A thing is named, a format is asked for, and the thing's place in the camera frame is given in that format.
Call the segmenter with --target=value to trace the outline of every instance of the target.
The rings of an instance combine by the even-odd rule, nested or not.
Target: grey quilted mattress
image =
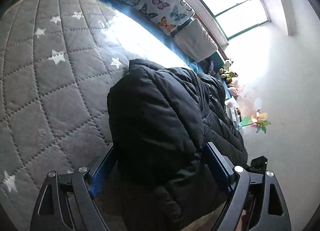
[[[108,149],[107,94],[136,58],[187,67],[96,0],[21,0],[3,16],[0,203],[18,230],[29,229],[49,171],[73,172]]]

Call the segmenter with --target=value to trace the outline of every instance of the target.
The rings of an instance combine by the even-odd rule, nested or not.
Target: orange butterfly
[[[163,17],[163,18],[161,19],[161,22],[158,23],[158,27],[159,27],[160,29],[166,29],[166,30],[167,30],[167,33],[170,33],[170,31],[171,31],[175,26],[176,26],[176,25],[169,25],[169,24],[167,23],[166,17]]]

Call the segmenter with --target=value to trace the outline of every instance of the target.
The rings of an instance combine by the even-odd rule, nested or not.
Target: window frame
[[[265,4],[264,4],[263,0],[260,0],[260,1],[261,1],[261,3],[262,3],[262,6],[263,6],[263,8],[264,8],[264,11],[265,11],[265,13],[266,13],[267,20],[266,20],[266,21],[264,21],[264,22],[262,22],[262,23],[255,24],[255,25],[253,25],[253,26],[251,26],[251,27],[249,27],[249,28],[246,28],[246,29],[244,29],[244,30],[242,30],[242,31],[240,31],[240,32],[238,32],[238,33],[236,33],[236,34],[234,34],[234,35],[230,36],[230,37],[227,37],[227,35],[226,35],[226,34],[225,34],[225,32],[223,31],[223,29],[222,29],[221,25],[220,25],[220,24],[219,24],[219,22],[217,21],[216,17],[220,16],[221,14],[224,14],[224,13],[225,13],[225,12],[227,12],[227,11],[230,11],[231,9],[233,9],[233,8],[235,8],[235,7],[237,7],[237,6],[241,5],[241,4],[243,4],[243,3],[245,3],[245,2],[247,2],[247,1],[249,1],[249,0],[246,0],[246,1],[241,2],[241,3],[237,3],[236,5],[234,5],[234,6],[230,7],[230,8],[228,8],[227,10],[224,10],[224,11],[222,11],[222,12],[218,13],[217,15],[214,15],[214,14],[212,13],[212,11],[211,11],[211,10],[209,9],[209,7],[204,3],[204,1],[203,1],[203,0],[199,0],[199,1],[200,1],[200,2],[201,2],[201,4],[206,8],[206,10],[210,13],[210,15],[212,16],[212,18],[214,19],[214,21],[216,22],[216,24],[217,24],[217,25],[218,25],[218,27],[220,28],[221,32],[223,33],[223,35],[226,37],[226,39],[227,39],[228,41],[229,41],[229,40],[231,40],[231,39],[233,39],[234,37],[237,37],[237,36],[239,36],[239,35],[241,35],[241,34],[243,34],[243,33],[247,32],[247,31],[249,31],[249,30],[251,30],[251,29],[253,29],[253,28],[256,28],[256,27],[258,27],[258,26],[261,26],[261,25],[263,25],[263,24],[265,24],[265,23],[267,23],[267,22],[269,22],[269,21],[270,21],[270,17],[269,17],[269,14],[268,14],[267,8],[266,8],[266,6],[265,6]]]

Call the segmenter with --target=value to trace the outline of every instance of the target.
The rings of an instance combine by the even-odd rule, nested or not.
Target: metal screw
[[[82,172],[82,173],[86,172],[87,170],[88,170],[88,168],[85,166],[82,166],[79,168],[79,172]]]
[[[239,172],[239,173],[241,173],[241,172],[243,172],[243,168],[241,167],[241,166],[235,166],[235,171],[236,172]]]
[[[56,175],[56,172],[55,172],[55,171],[50,171],[50,172],[48,173],[49,178],[53,178],[55,175]]]
[[[267,175],[268,175],[269,177],[273,177],[273,176],[274,176],[274,173],[273,173],[271,170],[268,170],[268,171],[267,171]]]

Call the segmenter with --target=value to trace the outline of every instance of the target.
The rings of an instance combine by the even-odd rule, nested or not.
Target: plush animal
[[[233,64],[234,61],[232,61],[231,59],[227,59],[225,62],[224,62],[224,66],[223,68],[225,70],[229,70],[229,67],[231,67],[231,65]]]
[[[233,77],[238,77],[238,74],[236,72],[233,72],[233,71],[229,72],[229,71],[225,70],[224,68],[220,68],[219,73],[221,75],[221,78],[224,79],[227,84],[232,83]]]
[[[233,77],[233,78],[232,78],[232,83],[227,84],[227,86],[228,86],[228,87],[236,87],[236,88],[238,88],[238,87],[239,87],[238,78]]]
[[[235,87],[229,87],[228,91],[229,91],[230,95],[233,96],[233,97],[238,97],[239,96],[238,89],[235,88]]]

